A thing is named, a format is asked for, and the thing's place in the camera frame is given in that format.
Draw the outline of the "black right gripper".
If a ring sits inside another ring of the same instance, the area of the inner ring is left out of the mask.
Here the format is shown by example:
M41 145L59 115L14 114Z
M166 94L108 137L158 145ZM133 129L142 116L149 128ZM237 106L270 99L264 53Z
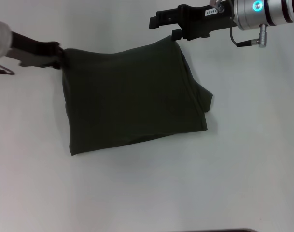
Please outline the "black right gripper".
M149 29L177 24L181 29L171 32L173 41L208 38L213 31L237 25L233 20L233 3L232 0L222 1L219 8L210 5L191 7L183 4L175 9L157 11L156 16L150 18Z

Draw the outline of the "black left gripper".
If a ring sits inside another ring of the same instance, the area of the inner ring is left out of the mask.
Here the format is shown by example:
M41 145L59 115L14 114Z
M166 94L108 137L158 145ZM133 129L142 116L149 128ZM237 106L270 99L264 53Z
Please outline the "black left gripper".
M6 57L20 61L21 67L62 69L64 50L58 42L39 42L12 32L11 48Z

